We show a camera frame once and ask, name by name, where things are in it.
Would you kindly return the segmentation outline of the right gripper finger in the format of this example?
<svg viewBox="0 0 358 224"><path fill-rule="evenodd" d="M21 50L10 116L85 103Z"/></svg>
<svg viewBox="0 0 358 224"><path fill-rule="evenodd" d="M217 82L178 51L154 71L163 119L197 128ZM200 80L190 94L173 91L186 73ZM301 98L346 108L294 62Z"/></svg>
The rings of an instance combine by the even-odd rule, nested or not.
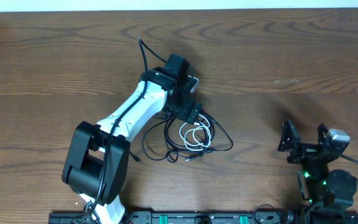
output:
<svg viewBox="0 0 358 224"><path fill-rule="evenodd" d="M278 145L279 152L293 151L300 143L300 136L292 120L286 120L282 125L283 131L280 143Z"/></svg>
<svg viewBox="0 0 358 224"><path fill-rule="evenodd" d="M328 133L328 128L324 123L321 123L318 126L318 144L322 145L325 142L326 134Z"/></svg>

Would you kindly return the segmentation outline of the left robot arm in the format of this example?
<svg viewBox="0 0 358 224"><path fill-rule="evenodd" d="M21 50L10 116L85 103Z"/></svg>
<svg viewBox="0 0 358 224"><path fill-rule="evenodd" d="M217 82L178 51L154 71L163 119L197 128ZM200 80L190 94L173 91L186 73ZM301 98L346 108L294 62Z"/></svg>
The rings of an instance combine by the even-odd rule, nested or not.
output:
<svg viewBox="0 0 358 224"><path fill-rule="evenodd" d="M190 63L171 54L163 67L147 68L133 94L108 117L75 129L62 181L85 201L82 214L65 223L120 223L125 208L119 199L127 174L130 146L137 133L160 111L194 124L202 105L190 98L198 79L187 75Z"/></svg>

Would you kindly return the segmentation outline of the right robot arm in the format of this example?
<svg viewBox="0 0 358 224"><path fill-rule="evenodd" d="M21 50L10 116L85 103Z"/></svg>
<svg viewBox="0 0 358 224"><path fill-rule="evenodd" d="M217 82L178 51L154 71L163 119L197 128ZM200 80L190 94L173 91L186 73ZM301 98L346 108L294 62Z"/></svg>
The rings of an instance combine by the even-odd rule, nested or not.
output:
<svg viewBox="0 0 358 224"><path fill-rule="evenodd" d="M318 126L318 142L304 143L295 124L284 121L278 151L289 152L287 162L299 164L298 185L301 197L309 202L288 216L288 223L358 223L353 206L358 179L341 169L329 170L328 164L342 156L350 135L341 129Z"/></svg>

